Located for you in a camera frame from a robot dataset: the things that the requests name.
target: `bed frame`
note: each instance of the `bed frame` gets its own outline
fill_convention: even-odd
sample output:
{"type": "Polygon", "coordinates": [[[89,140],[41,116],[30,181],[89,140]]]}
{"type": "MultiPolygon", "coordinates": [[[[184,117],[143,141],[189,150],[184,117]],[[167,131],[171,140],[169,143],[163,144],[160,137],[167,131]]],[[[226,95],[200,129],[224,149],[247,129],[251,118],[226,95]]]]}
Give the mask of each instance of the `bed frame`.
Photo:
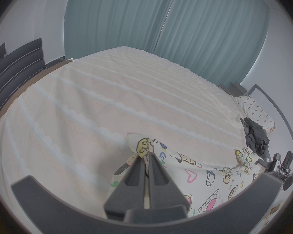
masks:
{"type": "Polygon", "coordinates": [[[280,153],[281,159],[283,160],[287,151],[293,153],[293,131],[290,124],[276,103],[274,103],[274,101],[257,84],[255,84],[246,94],[254,98],[275,121],[276,129],[268,133],[268,138],[270,140],[268,150],[271,156],[275,153],[280,153]]]}

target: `dark gray headboard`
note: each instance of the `dark gray headboard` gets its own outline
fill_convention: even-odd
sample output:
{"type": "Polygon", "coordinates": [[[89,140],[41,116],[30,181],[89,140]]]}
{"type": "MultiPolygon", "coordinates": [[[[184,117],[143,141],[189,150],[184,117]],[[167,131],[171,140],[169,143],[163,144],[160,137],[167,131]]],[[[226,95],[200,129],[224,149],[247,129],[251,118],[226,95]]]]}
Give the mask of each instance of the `dark gray headboard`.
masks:
{"type": "MultiPolygon", "coordinates": [[[[276,103],[275,103],[275,102],[269,97],[269,95],[267,95],[266,92],[263,91],[263,90],[262,90],[257,84],[255,84],[255,85],[251,88],[251,90],[247,92],[247,94],[250,95],[250,96],[252,96],[252,97],[254,97],[255,94],[258,95],[258,91],[256,91],[256,89],[258,89],[258,91],[261,92],[262,95],[263,95],[264,97],[266,97],[266,98],[271,102],[271,104],[275,107],[275,109],[277,110],[277,112],[279,113],[279,115],[282,117],[282,119],[283,119],[285,125],[287,126],[287,128],[288,128],[288,130],[289,130],[289,133],[290,133],[290,135],[291,135],[291,137],[292,137],[292,141],[293,141],[293,131],[292,131],[291,127],[290,127],[290,124],[288,123],[287,119],[285,118],[285,116],[284,116],[284,114],[282,113],[282,111],[280,110],[280,108],[279,108],[279,107],[277,106],[277,104],[276,104],[276,103]]],[[[271,106],[269,106],[269,105],[265,105],[265,101],[264,101],[264,99],[262,100],[262,102],[261,102],[261,101],[258,101],[258,103],[260,104],[260,106],[261,106],[264,110],[267,110],[267,107],[271,107],[271,106]]],[[[269,115],[275,120],[273,113],[270,113],[269,115]]]]}

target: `wall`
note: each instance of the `wall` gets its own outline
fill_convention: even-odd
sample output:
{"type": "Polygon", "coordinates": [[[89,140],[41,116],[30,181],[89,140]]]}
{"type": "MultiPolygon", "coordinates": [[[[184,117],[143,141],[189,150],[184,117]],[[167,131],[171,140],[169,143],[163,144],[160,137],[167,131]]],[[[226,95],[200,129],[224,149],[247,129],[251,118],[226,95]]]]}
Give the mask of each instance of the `wall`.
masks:
{"type": "Polygon", "coordinates": [[[13,0],[0,18],[0,45],[7,55],[42,38],[45,63],[64,56],[64,14],[67,0],[13,0]]]}
{"type": "Polygon", "coordinates": [[[270,7],[266,40],[250,72],[241,82],[259,85],[278,105],[293,130],[293,21],[277,0],[270,7]]]}

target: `teal curtain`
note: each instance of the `teal curtain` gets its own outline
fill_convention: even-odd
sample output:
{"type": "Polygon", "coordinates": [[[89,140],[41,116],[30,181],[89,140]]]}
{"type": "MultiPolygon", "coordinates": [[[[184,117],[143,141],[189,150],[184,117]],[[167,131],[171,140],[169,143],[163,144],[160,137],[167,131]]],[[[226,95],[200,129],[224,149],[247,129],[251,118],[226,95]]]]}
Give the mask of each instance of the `teal curtain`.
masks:
{"type": "Polygon", "coordinates": [[[68,0],[65,57],[129,46],[153,53],[173,0],[68,0]]]}
{"type": "Polygon", "coordinates": [[[65,57],[129,46],[228,86],[251,69],[268,24],[263,0],[68,0],[65,57]]]}
{"type": "Polygon", "coordinates": [[[263,0],[174,0],[154,54],[208,81],[240,83],[264,44],[263,0]]]}

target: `pillowcase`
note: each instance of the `pillowcase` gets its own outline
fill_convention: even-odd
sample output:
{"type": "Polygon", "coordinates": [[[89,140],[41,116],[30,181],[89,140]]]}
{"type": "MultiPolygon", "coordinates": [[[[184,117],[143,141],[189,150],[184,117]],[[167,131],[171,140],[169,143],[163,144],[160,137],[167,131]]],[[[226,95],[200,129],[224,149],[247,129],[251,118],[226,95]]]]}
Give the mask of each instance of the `pillowcase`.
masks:
{"type": "Polygon", "coordinates": [[[129,133],[128,144],[135,154],[113,175],[108,197],[124,177],[134,158],[139,155],[148,164],[148,153],[153,152],[189,201],[188,217],[203,214],[232,199],[265,170],[260,164],[255,164],[259,157],[250,148],[235,150],[242,165],[228,168],[211,167],[181,153],[170,153],[169,147],[164,143],[141,134],[129,133]]]}
{"type": "Polygon", "coordinates": [[[273,131],[275,127],[274,120],[258,105],[250,96],[239,96],[234,98],[243,109],[246,116],[261,125],[267,132],[273,131]]]}

